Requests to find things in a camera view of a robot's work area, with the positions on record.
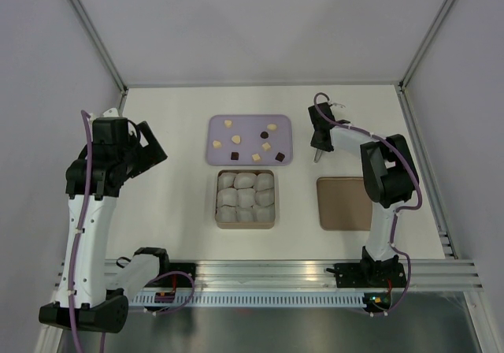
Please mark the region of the metal tongs white tips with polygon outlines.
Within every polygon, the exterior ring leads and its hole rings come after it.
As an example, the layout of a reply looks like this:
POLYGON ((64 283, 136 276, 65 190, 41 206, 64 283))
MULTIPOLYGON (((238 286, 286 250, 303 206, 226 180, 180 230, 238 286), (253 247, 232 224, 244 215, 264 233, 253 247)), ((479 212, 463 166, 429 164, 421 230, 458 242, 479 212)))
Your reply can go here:
POLYGON ((314 155, 314 158, 313 158, 313 162, 314 163, 318 163, 320 161, 320 159, 321 159, 322 154, 323 154, 322 150, 316 149, 315 155, 314 155))

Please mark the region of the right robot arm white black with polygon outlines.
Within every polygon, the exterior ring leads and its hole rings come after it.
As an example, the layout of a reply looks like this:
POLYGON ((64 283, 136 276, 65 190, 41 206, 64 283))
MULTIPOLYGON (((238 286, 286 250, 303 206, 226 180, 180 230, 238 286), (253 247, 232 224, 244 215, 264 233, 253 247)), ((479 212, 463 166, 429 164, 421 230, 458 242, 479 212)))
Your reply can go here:
POLYGON ((338 288, 407 288, 409 270, 399 261, 409 255, 395 246, 398 214, 422 206, 419 176, 406 138, 381 137, 346 120, 337 121, 329 102, 308 108, 313 125, 310 146, 336 148, 360 159, 365 192, 372 203, 369 237, 357 263, 336 263, 327 271, 338 288))

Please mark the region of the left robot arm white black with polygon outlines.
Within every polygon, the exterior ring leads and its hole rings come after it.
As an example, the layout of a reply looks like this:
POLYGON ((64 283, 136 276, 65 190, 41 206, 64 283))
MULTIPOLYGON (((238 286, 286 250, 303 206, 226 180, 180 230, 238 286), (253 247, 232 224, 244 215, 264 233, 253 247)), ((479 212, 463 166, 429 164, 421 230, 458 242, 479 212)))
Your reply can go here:
POLYGON ((39 321, 60 329, 118 333, 129 301, 149 282, 165 286, 172 277, 164 248, 141 247, 113 278, 106 279, 109 229, 120 190, 166 160, 150 126, 111 108, 83 115, 87 142, 65 173, 69 236, 64 269, 54 300, 39 309, 39 321))

